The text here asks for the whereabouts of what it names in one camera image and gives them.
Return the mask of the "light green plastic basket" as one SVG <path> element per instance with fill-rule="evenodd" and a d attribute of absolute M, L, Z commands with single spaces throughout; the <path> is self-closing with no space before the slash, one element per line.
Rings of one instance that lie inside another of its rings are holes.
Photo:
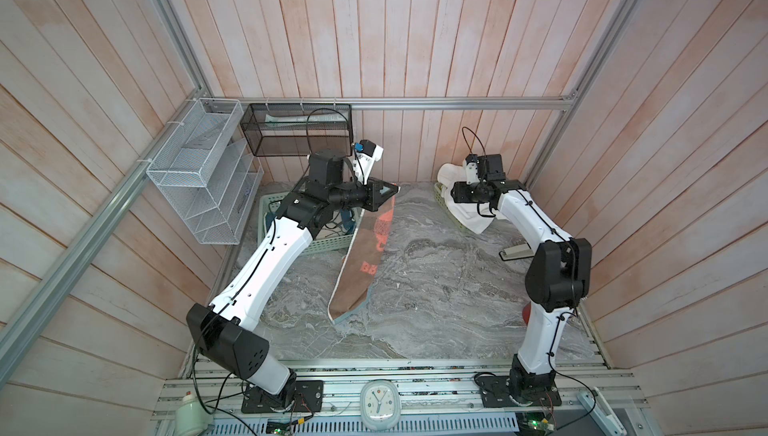
<path fill-rule="evenodd" d="M 464 226 L 449 210 L 445 199 L 443 197 L 443 190 L 445 189 L 445 186 L 440 182 L 435 182 L 434 186 L 434 196 L 435 200 L 438 204 L 438 206 L 443 210 L 443 212 L 447 215 L 449 220 L 452 222 L 452 224 L 458 229 L 458 231 L 464 235 L 472 235 L 473 232 Z"/>

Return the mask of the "brown towel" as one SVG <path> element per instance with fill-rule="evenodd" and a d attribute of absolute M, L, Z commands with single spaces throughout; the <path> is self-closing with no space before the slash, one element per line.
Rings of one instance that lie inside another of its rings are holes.
<path fill-rule="evenodd" d="M 353 234 L 332 292 L 328 316 L 333 324 L 365 304 L 391 231 L 396 197 L 376 212 L 364 211 Z"/>

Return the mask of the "blue Doraemon towel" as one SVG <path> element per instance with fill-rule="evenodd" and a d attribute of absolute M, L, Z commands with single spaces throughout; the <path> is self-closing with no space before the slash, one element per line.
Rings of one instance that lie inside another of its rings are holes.
<path fill-rule="evenodd" d="M 266 236 L 267 232 L 270 230 L 272 222 L 274 222 L 274 219 L 276 218 L 276 212 L 279 206 L 279 201 L 272 201 L 270 204 L 268 204 L 263 218 L 263 231 L 261 238 L 264 238 L 264 236 Z M 334 218 L 328 224 L 326 224 L 322 230 L 320 230 L 317 236 L 317 240 L 352 234 L 355 224 L 356 221 L 353 211 L 347 209 L 339 210 L 338 212 L 335 212 Z"/>

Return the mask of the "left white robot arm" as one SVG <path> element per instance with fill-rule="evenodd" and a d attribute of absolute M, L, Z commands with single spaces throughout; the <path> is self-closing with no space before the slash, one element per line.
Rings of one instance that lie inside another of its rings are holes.
<path fill-rule="evenodd" d="M 310 154 L 308 168 L 281 200 L 264 240 L 225 289 L 186 316 L 200 354 L 271 395 L 283 393 L 291 370 L 271 353 L 255 328 L 272 293 L 298 256 L 344 209 L 374 212 L 399 190 L 372 176 L 383 155 L 364 139 L 352 154 L 332 149 Z"/>

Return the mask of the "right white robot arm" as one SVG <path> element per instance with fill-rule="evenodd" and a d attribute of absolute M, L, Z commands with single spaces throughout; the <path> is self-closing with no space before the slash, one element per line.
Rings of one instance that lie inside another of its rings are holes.
<path fill-rule="evenodd" d="M 469 154 L 461 165 L 438 170 L 449 213 L 476 234 L 492 220 L 512 223 L 533 252 L 525 275 L 530 314 L 522 346 L 513 356 L 508 388 L 518 403 L 554 390 L 555 354 L 567 320 L 588 295 L 592 246 L 560 228 L 534 202 L 523 183 L 506 177 L 499 154 Z"/>

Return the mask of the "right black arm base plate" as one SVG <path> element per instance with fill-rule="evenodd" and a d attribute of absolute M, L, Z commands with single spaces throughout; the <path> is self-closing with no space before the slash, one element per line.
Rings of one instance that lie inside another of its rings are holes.
<path fill-rule="evenodd" d="M 473 381 L 480 392 L 485 408 L 562 405 L 560 393 L 553 385 L 553 380 L 547 375 L 543 375 L 541 379 L 540 375 L 528 378 L 519 376 L 515 372 L 501 376 L 480 372 L 473 376 Z"/>

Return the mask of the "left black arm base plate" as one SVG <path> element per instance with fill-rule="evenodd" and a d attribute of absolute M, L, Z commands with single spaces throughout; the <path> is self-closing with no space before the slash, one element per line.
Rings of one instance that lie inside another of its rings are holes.
<path fill-rule="evenodd" d="M 324 382 L 322 380 L 289 379 L 276 395 L 260 387 L 251 386 L 243 394 L 243 414 L 277 414 L 293 411 L 314 414 L 322 408 Z"/>

